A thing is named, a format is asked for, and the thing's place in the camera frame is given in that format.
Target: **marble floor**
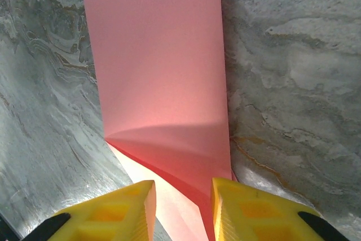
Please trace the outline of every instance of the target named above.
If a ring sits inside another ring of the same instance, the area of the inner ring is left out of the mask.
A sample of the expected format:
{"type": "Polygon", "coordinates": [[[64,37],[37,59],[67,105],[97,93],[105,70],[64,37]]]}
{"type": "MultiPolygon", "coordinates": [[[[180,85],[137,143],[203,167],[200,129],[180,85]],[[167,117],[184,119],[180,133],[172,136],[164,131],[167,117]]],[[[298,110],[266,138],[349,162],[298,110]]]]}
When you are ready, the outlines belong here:
{"type": "MultiPolygon", "coordinates": [[[[360,240],[361,0],[222,1],[238,179],[360,240]]],[[[1,213],[26,235],[130,183],[103,140],[82,0],[0,0],[1,213]]]]}

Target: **gray veining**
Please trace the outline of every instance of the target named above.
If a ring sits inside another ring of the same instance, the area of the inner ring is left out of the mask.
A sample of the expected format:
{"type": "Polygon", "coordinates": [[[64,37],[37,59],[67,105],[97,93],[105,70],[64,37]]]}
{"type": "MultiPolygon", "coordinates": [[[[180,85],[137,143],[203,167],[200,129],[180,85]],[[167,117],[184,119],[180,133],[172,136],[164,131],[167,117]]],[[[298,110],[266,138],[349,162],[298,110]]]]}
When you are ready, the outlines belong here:
{"type": "MultiPolygon", "coordinates": [[[[361,0],[222,8],[237,177],[361,239],[361,0]]],[[[103,140],[82,0],[0,0],[0,120],[0,211],[23,235],[131,183],[103,140]]]]}

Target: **stone surface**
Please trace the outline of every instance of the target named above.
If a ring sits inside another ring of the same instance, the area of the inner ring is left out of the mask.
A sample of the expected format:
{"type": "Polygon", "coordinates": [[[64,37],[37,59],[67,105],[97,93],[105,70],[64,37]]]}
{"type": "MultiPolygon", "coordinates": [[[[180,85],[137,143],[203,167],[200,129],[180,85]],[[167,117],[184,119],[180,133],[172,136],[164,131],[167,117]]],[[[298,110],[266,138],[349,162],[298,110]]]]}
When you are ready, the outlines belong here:
{"type": "Polygon", "coordinates": [[[361,0],[223,0],[223,14],[234,152],[361,239],[361,0]]]}
{"type": "MultiPolygon", "coordinates": [[[[361,239],[361,0],[222,1],[237,177],[361,239]]],[[[23,235],[130,183],[102,138],[82,0],[0,0],[0,119],[0,211],[23,235]]]]}

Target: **pink paper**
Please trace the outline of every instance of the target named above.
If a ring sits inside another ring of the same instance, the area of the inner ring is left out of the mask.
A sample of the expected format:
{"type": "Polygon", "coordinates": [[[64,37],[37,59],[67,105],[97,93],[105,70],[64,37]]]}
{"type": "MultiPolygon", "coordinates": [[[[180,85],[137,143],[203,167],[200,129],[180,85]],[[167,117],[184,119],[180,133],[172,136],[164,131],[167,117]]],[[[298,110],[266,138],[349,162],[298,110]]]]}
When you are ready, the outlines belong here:
{"type": "Polygon", "coordinates": [[[85,0],[85,10],[105,140],[133,181],[156,181],[173,241],[214,240],[212,177],[232,178],[221,0],[85,0]]]}

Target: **rust-colored vein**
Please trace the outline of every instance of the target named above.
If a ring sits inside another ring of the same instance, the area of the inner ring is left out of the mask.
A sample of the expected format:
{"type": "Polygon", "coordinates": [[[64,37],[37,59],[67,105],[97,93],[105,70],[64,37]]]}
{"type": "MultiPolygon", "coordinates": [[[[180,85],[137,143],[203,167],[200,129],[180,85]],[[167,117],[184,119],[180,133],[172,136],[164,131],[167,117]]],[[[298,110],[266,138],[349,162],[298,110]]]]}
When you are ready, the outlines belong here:
{"type": "Polygon", "coordinates": [[[287,190],[298,194],[302,197],[304,197],[305,199],[307,199],[308,201],[310,201],[317,209],[319,209],[319,203],[317,201],[314,200],[310,200],[308,197],[306,197],[305,194],[297,191],[294,187],[292,187],[282,176],[279,172],[275,171],[274,169],[270,168],[269,166],[263,165],[261,163],[259,163],[254,157],[250,156],[240,145],[239,143],[244,143],[246,141],[251,141],[254,144],[266,144],[267,142],[262,139],[262,138],[257,138],[257,137],[234,137],[231,139],[232,141],[235,142],[237,149],[244,155],[246,156],[250,161],[254,162],[256,166],[272,173],[278,180],[278,182],[287,190]]]}
{"type": "Polygon", "coordinates": [[[78,162],[84,167],[86,168],[86,166],[84,165],[84,163],[81,161],[80,157],[78,156],[78,154],[76,153],[76,151],[72,148],[72,146],[70,146],[70,149],[72,150],[72,153],[74,154],[76,160],[78,160],[78,162]]]}
{"type": "Polygon", "coordinates": [[[19,124],[20,124],[20,130],[28,137],[28,138],[31,138],[30,134],[28,133],[28,131],[26,130],[25,128],[25,125],[23,124],[23,122],[21,121],[20,119],[20,116],[15,113],[15,116],[17,117],[18,121],[19,121],[19,124]]]}
{"type": "Polygon", "coordinates": [[[6,98],[4,97],[4,95],[2,93],[0,93],[0,99],[3,100],[6,107],[9,107],[10,103],[6,100],[6,98]]]}
{"type": "Polygon", "coordinates": [[[71,64],[69,61],[67,61],[67,59],[65,57],[63,57],[62,55],[60,55],[58,52],[54,52],[55,55],[59,58],[61,64],[63,67],[67,67],[67,68],[74,68],[74,69],[78,69],[78,70],[82,70],[85,71],[86,73],[89,74],[89,69],[87,66],[80,66],[80,65],[74,65],[71,64]]]}

